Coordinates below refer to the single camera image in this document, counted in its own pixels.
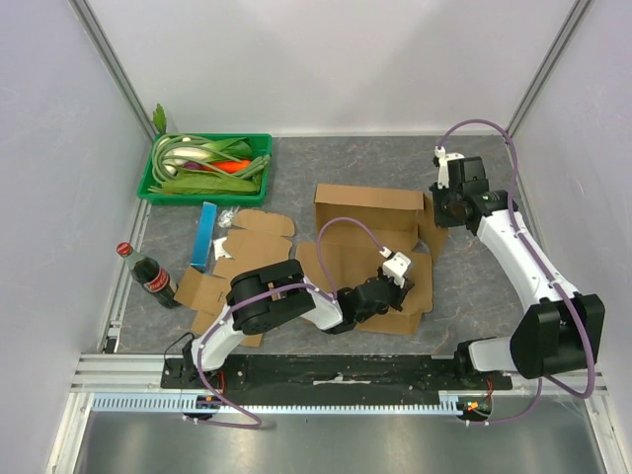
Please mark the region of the clear plastic bag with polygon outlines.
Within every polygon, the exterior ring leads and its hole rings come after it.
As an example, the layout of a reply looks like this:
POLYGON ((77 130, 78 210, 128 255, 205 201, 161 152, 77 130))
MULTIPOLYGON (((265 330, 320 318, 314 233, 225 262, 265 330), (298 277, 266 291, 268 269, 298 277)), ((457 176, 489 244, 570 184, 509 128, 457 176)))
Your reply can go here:
POLYGON ((231 227, 239 210, 240 210, 239 206, 232 206, 232 207, 223 209, 216 218, 216 224, 220 228, 231 227))

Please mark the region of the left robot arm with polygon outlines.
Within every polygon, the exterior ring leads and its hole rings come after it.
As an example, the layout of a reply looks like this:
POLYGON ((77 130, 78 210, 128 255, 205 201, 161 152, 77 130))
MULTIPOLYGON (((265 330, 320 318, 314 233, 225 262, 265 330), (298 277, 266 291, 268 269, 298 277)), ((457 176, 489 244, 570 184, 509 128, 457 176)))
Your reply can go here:
POLYGON ((195 388, 213 383, 227 357, 249 336, 259 336, 296 318, 338 335, 375 315, 400 311, 414 283, 412 261, 389 253, 377 275, 354 287, 328 293, 305 276, 300 263, 287 260, 245 272, 230 283, 219 316, 183 349, 183 377, 195 388))

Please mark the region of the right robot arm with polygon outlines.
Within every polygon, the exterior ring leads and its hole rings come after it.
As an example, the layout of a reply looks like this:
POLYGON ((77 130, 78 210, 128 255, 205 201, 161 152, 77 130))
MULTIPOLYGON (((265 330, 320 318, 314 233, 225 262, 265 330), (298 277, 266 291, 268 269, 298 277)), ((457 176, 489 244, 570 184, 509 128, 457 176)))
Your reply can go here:
POLYGON ((464 226, 477 237, 501 265, 524 311, 511 336, 460 344, 463 357, 452 364, 454 381, 471 389, 491 371, 517 372, 526 379, 593 371, 605 314, 601 299, 580 293, 557 271, 514 200, 504 190, 491 190, 481 158, 438 148, 434 164, 436 226, 464 226))

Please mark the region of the large cardboard box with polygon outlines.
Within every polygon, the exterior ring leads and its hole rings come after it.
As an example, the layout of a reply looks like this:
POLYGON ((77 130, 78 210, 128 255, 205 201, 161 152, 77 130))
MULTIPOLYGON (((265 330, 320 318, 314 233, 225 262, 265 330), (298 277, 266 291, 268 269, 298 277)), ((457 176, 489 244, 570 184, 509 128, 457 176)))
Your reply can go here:
POLYGON ((384 259, 378 244, 412 261, 415 286, 401 311, 376 315, 360 331, 411 336, 433 310, 434 263, 448 231, 435 225, 431 195, 422 191, 319 184, 314 196, 316 229, 324 235, 296 247, 305 275, 325 291, 355 287, 377 274, 384 259))

